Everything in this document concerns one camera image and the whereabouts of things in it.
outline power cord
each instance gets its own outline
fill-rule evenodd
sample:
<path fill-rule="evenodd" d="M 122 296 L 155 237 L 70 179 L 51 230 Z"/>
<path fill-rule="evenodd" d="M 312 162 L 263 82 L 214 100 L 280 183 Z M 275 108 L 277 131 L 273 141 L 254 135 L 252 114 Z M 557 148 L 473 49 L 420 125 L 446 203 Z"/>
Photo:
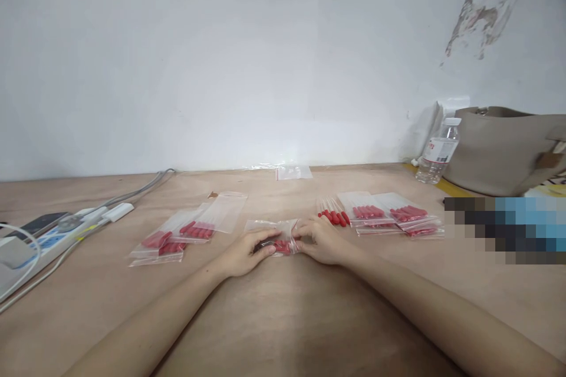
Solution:
<path fill-rule="evenodd" d="M 164 177 L 169 171 L 176 172 L 173 168 L 168 168 L 168 169 L 166 169 L 165 171 L 159 171 L 159 172 L 157 173 L 157 175 L 155 176 L 155 178 L 154 178 L 152 181 L 150 181 L 149 183 L 147 183 L 145 186 L 143 186 L 142 188 L 140 188 L 140 189 L 138 189 L 138 190 L 135 190 L 135 191 L 132 191 L 131 193 L 122 194 L 121 196 L 113 197 L 112 199 L 107 200 L 107 201 L 105 201 L 104 203 L 101 203 L 100 205 L 98 205 L 98 206 L 97 206 L 96 208 L 94 208 L 93 210 L 98 210 L 98 209 L 100 209 L 100 208 L 102 208 L 102 207 L 105 207 L 105 206 L 106 206 L 106 207 L 112 206 L 112 205 L 114 205 L 114 204 L 116 204 L 116 203 L 123 202 L 123 201 L 125 201 L 125 200 L 127 200 L 127 199 L 129 199 L 129 198 L 131 198 L 131 197 L 134 197 L 134 196 L 136 196 L 136 195 L 138 195 L 138 194 L 140 194 L 140 193 L 142 193 L 142 192 L 144 192 L 144 191 L 146 191 L 146 190 L 149 190 L 150 188 L 152 188 L 153 186 L 155 186 L 158 182 L 160 182 L 161 180 L 163 180 L 163 177 Z"/>
<path fill-rule="evenodd" d="M 12 287 L 10 287 L 8 290 L 6 290 L 6 292 L 5 292 L 4 294 L 2 294 L 2 296 L 0 296 L 0 303 L 2 303 L 9 295 L 12 294 L 12 292 L 19 286 L 19 284 L 20 284 L 22 281 L 24 281 L 24 279 L 25 279 L 32 271 L 35 270 L 35 267 L 37 267 L 37 264 L 38 264 L 39 261 L 40 261 L 40 257 L 41 257 L 41 246 L 40 246 L 40 244 L 38 243 L 37 239 L 36 239 L 34 236 L 32 236 L 31 234 L 29 234 L 26 230 L 23 230 L 23 229 L 21 229 L 21 228 L 19 228 L 19 227 L 12 226 L 12 225 L 10 225 L 10 224 L 3 224 L 3 223 L 0 223 L 0 227 L 5 227 L 5 228 L 8 228 L 8 229 L 10 229 L 10 230 L 17 231 L 18 233 L 23 234 L 25 237 L 27 237 L 28 239 L 31 240 L 31 242 L 33 243 L 33 245 L 34 245 L 34 247 L 35 247 L 35 251 L 36 251 L 35 259 L 34 259 L 34 262 L 33 262 L 32 266 L 29 267 L 29 269 L 25 272 L 25 274 L 22 275 L 22 276 L 20 277 L 20 279 L 19 279 L 18 281 L 16 281 L 16 282 L 12 285 Z"/>
<path fill-rule="evenodd" d="M 85 232 L 79 234 L 81 237 L 74 242 L 71 246 L 69 246 L 67 248 L 67 250 L 61 255 L 61 257 L 59 258 L 59 260 L 57 261 L 57 263 L 55 265 L 53 265 L 53 267 L 43 276 L 41 276 L 41 278 L 39 278 L 38 280 L 34 281 L 32 284 L 30 284 L 28 287 L 26 287 L 24 290 L 22 290 L 20 293 L 18 293 L 16 296 L 14 296 L 13 299 L 11 299 L 8 303 L 6 303 L 3 307 L 0 307 L 0 315 L 2 315 L 4 313 L 4 311 L 6 311 L 9 307 L 11 307 L 14 303 L 16 303 L 17 301 L 19 301 L 22 297 L 24 297 L 25 295 L 27 295 L 32 289 L 34 289 L 35 287 L 37 287 L 42 281 L 44 281 L 47 277 L 49 277 L 51 274 L 53 274 L 57 268 L 59 268 L 59 265 L 61 265 L 61 263 L 63 263 L 63 261 L 67 258 L 67 256 L 69 256 L 69 254 L 75 249 L 75 247 L 77 247 L 81 241 L 83 241 L 84 239 L 86 239 L 88 236 L 92 235 L 94 232 L 96 232 L 97 230 L 100 230 L 104 225 L 106 225 L 108 222 L 110 222 L 109 219 L 104 219 L 101 222 L 99 222 L 99 224 L 96 224 L 95 226 L 89 227 L 88 229 L 85 230 Z M 25 230 L 19 229 L 18 227 L 13 227 L 13 226 L 8 226 L 9 228 L 11 228 L 12 230 L 16 230 L 19 231 L 20 233 L 22 233 L 24 236 L 29 237 L 31 240 L 35 240 L 33 238 L 33 236 L 29 236 L 29 233 L 26 232 Z M 26 278 L 28 276 L 28 274 L 31 272 L 31 270 L 35 267 L 35 264 L 37 264 L 37 261 L 34 263 L 34 265 L 26 272 L 26 274 L 23 275 L 22 278 L 20 278 L 16 284 L 14 284 L 6 293 L 7 296 L 3 296 L 2 297 L 2 301 L 4 301 L 4 299 L 6 297 L 8 297 L 13 288 L 17 287 L 17 284 L 22 281 L 24 278 Z"/>
<path fill-rule="evenodd" d="M 155 186 L 157 183 L 159 183 L 163 177 L 165 176 L 165 174 L 167 174 L 169 171 L 173 171 L 176 172 L 173 168 L 168 168 L 165 171 L 159 171 L 157 173 L 157 175 L 155 176 L 155 178 L 150 181 L 149 183 L 147 183 L 145 186 L 143 186 L 142 188 L 132 191 L 131 193 L 126 193 L 126 194 L 122 194 L 121 196 L 116 196 L 113 197 L 110 200 L 105 201 L 104 203 L 101 203 L 100 205 L 98 205 L 96 208 L 91 209 L 88 212 L 83 212 L 83 213 L 76 213 L 75 215 L 70 215 L 67 217 L 62 218 L 59 223 L 57 224 L 58 227 L 58 231 L 60 233 L 66 233 L 71 231 L 72 229 L 77 228 L 82 222 L 83 222 L 83 217 L 90 213 L 91 211 L 95 211 L 98 210 L 102 207 L 108 207 L 108 206 L 112 206 L 116 203 L 125 201 L 131 197 L 134 197 L 146 190 L 149 190 L 150 188 L 152 188 L 153 186 Z"/>
<path fill-rule="evenodd" d="M 138 195 L 138 194 L 140 194 L 140 193 L 142 193 L 146 190 L 149 190 L 150 188 L 155 186 L 157 183 L 159 183 L 161 180 L 163 180 L 163 177 L 169 171 L 176 172 L 176 170 L 173 169 L 173 168 L 168 168 L 165 171 L 159 171 L 152 181 L 150 181 L 149 183 L 147 183 L 145 186 L 143 186 L 142 188 L 140 188 L 138 190 L 132 191 L 130 193 L 122 194 L 121 196 L 115 196 L 112 199 L 105 201 L 104 203 L 100 204 L 96 208 L 91 209 L 90 211 L 88 211 L 86 213 L 75 214 L 75 215 L 71 215 L 69 217 L 65 217 L 65 218 L 61 219 L 58 223 L 58 227 L 60 228 L 60 231 L 61 232 L 67 232 L 67 231 L 70 231 L 70 230 L 78 227 L 83 222 L 82 218 L 85 215 L 87 215 L 88 213 L 91 213 L 92 211 L 96 211 L 96 210 L 98 210 L 102 207 L 112 206 L 116 203 L 125 201 L 125 200 L 127 200 L 131 197 L 134 197 L 134 196 L 136 196 L 136 195 Z M 55 272 L 55 270 L 57 268 L 59 268 L 59 265 L 61 265 L 61 263 L 65 260 L 65 258 L 75 249 L 75 247 L 78 246 L 78 244 L 81 241 L 83 241 L 86 237 L 90 236 L 92 233 L 94 233 L 98 229 L 102 228 L 109 221 L 110 221 L 109 219 L 104 219 L 101 222 L 99 222 L 98 224 L 87 228 L 84 232 L 79 234 L 81 237 L 76 242 L 74 242 L 71 246 L 69 246 L 69 248 L 61 255 L 61 257 L 59 258 L 59 261 L 57 261 L 57 263 L 53 266 L 53 268 L 51 268 L 51 270 L 49 270 L 49 272 L 47 272 L 45 275 L 43 275 L 41 278 L 39 278 L 33 284 L 29 285 L 21 293 L 19 293 L 17 296 L 15 296 L 13 299 L 11 299 L 7 304 L 5 304 L 3 307 L 1 307 L 0 308 L 0 314 L 2 314 L 4 311 L 6 311 L 10 306 L 12 306 L 14 303 L 16 303 L 22 297 L 24 297 L 27 293 L 29 293 L 30 290 L 32 290 L 34 287 L 36 287 L 38 284 L 40 284 L 43 280 L 45 280 L 47 277 L 49 277 L 51 274 L 53 274 Z M 24 279 L 30 273 L 32 273 L 35 270 L 35 267 L 37 267 L 37 264 L 39 263 L 40 258 L 41 258 L 41 246 L 38 243 L 38 241 L 35 239 L 34 236 L 32 236 L 27 231 L 25 231 L 25 230 L 23 230 L 19 227 L 15 227 L 15 226 L 12 226 L 12 225 L 9 225 L 9 224 L 4 224 L 4 223 L 0 223 L 0 227 L 6 227 L 6 228 L 9 228 L 11 230 L 14 230 L 14 231 L 17 231 L 17 232 L 23 234 L 25 237 L 27 237 L 28 239 L 30 239 L 32 241 L 32 243 L 33 243 L 33 245 L 36 249 L 36 252 L 37 252 L 36 255 L 35 255 L 35 259 L 34 259 L 32 266 L 29 267 L 29 269 L 25 272 L 25 274 L 23 276 L 21 276 L 20 279 L 12 285 L 12 287 L 10 287 L 5 293 L 3 293 L 0 296 L 0 303 L 2 303 L 4 300 L 6 300 L 6 298 L 8 296 L 10 296 L 12 294 L 12 292 L 19 286 L 19 284 L 22 281 L 24 281 Z"/>

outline bottle cap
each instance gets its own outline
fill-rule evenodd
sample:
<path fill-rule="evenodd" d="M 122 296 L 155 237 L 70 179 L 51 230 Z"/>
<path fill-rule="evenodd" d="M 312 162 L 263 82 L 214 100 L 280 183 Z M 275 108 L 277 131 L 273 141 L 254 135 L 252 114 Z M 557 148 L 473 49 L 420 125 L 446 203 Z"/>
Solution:
<path fill-rule="evenodd" d="M 462 118 L 445 118 L 444 125 L 458 125 L 462 122 Z"/>

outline hand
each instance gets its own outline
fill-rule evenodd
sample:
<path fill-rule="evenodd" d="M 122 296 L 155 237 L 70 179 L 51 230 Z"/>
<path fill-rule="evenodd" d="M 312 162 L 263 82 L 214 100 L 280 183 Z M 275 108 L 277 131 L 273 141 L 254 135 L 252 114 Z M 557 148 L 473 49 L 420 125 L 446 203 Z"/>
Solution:
<path fill-rule="evenodd" d="M 276 229 L 256 229 L 244 233 L 217 258 L 218 265 L 227 277 L 243 276 L 275 253 L 275 246 L 265 246 L 254 253 L 255 246 L 268 237 L 280 234 L 281 231 Z"/>
<path fill-rule="evenodd" d="M 296 236 L 312 238 L 311 243 L 297 240 L 299 252 L 327 265 L 344 265 L 357 248 L 344 240 L 326 217 L 313 216 L 295 231 Z"/>

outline beige handbag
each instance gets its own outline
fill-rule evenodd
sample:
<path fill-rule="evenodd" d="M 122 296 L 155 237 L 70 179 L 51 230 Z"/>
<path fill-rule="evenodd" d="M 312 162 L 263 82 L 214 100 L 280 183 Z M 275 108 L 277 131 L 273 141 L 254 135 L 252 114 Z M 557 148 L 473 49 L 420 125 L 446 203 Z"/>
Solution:
<path fill-rule="evenodd" d="M 566 115 L 465 108 L 444 178 L 489 196 L 520 196 L 566 168 Z"/>

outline bottle label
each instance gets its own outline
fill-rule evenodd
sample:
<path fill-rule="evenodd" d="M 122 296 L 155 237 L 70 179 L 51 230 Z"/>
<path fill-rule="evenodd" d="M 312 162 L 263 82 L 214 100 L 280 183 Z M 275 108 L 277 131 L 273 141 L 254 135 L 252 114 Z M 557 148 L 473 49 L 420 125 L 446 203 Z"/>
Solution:
<path fill-rule="evenodd" d="M 435 163 L 448 163 L 452 159 L 456 146 L 458 146 L 457 141 L 433 137 L 423 152 L 423 159 Z"/>

